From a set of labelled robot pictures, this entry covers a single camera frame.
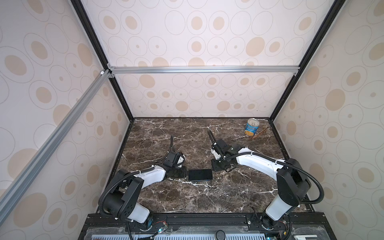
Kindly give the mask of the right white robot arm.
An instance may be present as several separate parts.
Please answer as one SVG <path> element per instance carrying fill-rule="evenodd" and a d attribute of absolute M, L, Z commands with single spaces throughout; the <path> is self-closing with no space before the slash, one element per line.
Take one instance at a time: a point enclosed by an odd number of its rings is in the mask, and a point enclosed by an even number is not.
<path fill-rule="evenodd" d="M 231 167 L 241 165 L 259 171 L 277 182 L 278 195 L 260 217 L 267 229 L 273 228 L 284 214 L 298 207 L 311 188 L 308 175 L 294 159 L 275 160 L 242 145 L 228 145 L 222 139 L 212 141 L 211 153 L 214 155 L 212 165 L 215 171 L 228 172 Z"/>

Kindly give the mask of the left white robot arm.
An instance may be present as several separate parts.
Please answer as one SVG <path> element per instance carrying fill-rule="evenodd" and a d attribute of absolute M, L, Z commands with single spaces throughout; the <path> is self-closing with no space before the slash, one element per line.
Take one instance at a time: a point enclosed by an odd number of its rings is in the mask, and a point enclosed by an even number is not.
<path fill-rule="evenodd" d="M 149 228 L 153 222 L 153 214 L 138 203 L 142 189 L 168 178 L 184 178 L 185 160 L 183 153 L 170 150 L 162 158 L 160 165 L 131 173 L 119 170 L 99 198 L 99 213 L 122 221 L 137 222 Z"/>

